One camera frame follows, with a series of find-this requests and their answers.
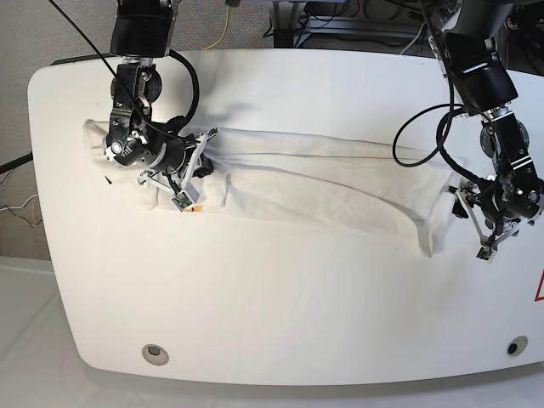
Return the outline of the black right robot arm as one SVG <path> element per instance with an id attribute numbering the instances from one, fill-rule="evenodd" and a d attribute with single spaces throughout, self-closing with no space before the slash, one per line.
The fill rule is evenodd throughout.
<path id="1" fill-rule="evenodd" d="M 195 116 L 200 102 L 200 83 L 194 66 L 171 50 L 178 3 L 175 1 L 119 1 L 110 41 L 110 53 L 122 58 L 110 87 L 112 110 L 103 141 L 105 154 L 128 167 L 134 164 L 174 181 L 187 168 L 201 142 L 181 130 Z M 152 120 L 152 104 L 162 92 L 162 78 L 155 60 L 172 57 L 190 74 L 192 100 L 188 112 L 167 122 Z"/>

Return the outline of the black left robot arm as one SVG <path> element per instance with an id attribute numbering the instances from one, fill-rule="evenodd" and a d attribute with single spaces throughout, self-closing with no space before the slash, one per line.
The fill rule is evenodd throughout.
<path id="1" fill-rule="evenodd" d="M 495 34 L 507 19 L 512 1 L 433 1 L 420 3 L 430 43 L 441 62 L 452 95 L 461 107 L 451 107 L 437 128 L 437 148 L 444 161 L 478 193 L 468 201 L 484 214 L 494 236 L 508 227 L 531 221 L 542 208 L 543 181 L 537 176 L 529 142 L 508 105 L 518 97 L 496 50 Z M 496 172 L 487 181 L 446 152 L 446 136 L 455 116 L 482 117 L 481 146 Z"/>

